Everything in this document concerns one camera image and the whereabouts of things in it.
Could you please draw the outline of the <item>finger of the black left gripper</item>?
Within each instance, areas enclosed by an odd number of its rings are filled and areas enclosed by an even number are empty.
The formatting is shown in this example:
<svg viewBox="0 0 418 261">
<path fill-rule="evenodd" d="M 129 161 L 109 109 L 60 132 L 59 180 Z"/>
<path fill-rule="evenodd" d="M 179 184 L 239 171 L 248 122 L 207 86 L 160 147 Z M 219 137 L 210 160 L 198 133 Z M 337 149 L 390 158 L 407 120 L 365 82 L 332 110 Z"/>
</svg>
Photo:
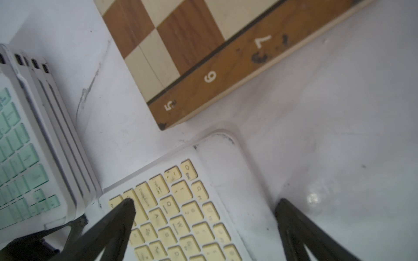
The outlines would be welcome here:
<svg viewBox="0 0 418 261">
<path fill-rule="evenodd" d="M 1 248 L 1 260 L 48 261 L 73 244 L 87 225 L 83 215 L 66 225 L 17 238 Z"/>
</svg>

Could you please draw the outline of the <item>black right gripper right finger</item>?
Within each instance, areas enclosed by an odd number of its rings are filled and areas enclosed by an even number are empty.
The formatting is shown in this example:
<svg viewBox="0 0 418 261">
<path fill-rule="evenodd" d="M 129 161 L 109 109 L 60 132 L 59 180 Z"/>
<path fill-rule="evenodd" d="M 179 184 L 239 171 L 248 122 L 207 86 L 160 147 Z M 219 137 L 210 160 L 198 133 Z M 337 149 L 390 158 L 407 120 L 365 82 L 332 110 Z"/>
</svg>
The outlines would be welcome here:
<svg viewBox="0 0 418 261">
<path fill-rule="evenodd" d="M 318 261 L 358 260 L 289 200 L 280 199 L 275 208 L 275 217 L 288 261 L 309 261 L 307 249 Z"/>
</svg>

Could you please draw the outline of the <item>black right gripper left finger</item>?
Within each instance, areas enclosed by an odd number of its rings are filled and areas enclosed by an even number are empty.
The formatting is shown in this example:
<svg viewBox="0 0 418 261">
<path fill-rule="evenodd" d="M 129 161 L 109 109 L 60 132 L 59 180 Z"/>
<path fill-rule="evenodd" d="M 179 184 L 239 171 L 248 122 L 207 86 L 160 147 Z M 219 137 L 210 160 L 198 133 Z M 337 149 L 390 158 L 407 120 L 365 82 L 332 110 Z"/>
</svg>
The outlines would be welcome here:
<svg viewBox="0 0 418 261">
<path fill-rule="evenodd" d="M 88 232 L 53 261 L 122 261 L 127 249 L 131 228 L 136 215 L 134 201 L 124 199 Z"/>
</svg>

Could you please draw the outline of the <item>mint green keyboard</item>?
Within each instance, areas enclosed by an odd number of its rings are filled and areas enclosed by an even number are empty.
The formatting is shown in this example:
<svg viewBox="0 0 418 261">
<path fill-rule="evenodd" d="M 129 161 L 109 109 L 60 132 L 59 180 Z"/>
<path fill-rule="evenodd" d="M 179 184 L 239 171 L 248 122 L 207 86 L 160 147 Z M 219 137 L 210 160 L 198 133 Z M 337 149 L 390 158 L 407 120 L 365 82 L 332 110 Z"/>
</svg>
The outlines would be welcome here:
<svg viewBox="0 0 418 261">
<path fill-rule="evenodd" d="M 77 217 L 42 130 L 19 64 L 1 45 L 1 242 L 67 224 Z"/>
</svg>

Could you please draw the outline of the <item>white keyboard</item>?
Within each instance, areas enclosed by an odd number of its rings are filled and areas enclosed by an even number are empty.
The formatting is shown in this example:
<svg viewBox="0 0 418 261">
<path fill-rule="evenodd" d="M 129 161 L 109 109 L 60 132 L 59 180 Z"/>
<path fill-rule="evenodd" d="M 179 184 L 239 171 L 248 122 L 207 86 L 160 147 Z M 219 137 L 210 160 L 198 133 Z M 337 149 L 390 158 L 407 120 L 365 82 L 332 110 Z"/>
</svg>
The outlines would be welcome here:
<svg viewBox="0 0 418 261">
<path fill-rule="evenodd" d="M 12 54 L 20 74 L 31 85 L 29 96 L 35 103 L 54 160 L 71 195 L 80 200 L 76 203 L 77 210 L 83 211 L 97 196 L 91 179 L 93 171 L 49 68 L 44 60 L 32 59 L 21 51 Z"/>
</svg>

